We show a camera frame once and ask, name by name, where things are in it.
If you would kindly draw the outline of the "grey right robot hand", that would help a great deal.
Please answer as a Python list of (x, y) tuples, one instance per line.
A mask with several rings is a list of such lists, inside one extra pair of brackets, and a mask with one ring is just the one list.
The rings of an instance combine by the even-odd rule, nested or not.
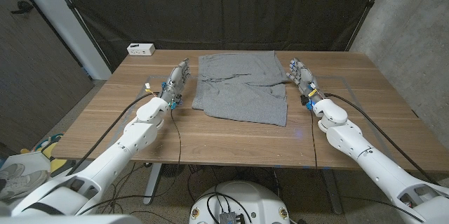
[(319, 88), (316, 77), (297, 58), (293, 58), (290, 61), (289, 70), (286, 76), (297, 86), (301, 93), (301, 104), (308, 110), (312, 110), (317, 102), (325, 98), (324, 93)]

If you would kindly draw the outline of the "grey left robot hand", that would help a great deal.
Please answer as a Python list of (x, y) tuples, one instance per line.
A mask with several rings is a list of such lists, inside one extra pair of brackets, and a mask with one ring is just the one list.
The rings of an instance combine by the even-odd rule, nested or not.
[(162, 83), (162, 89), (158, 97), (165, 100), (171, 107), (178, 105), (181, 102), (182, 91), (189, 76), (189, 59), (185, 58), (172, 70), (167, 80)]

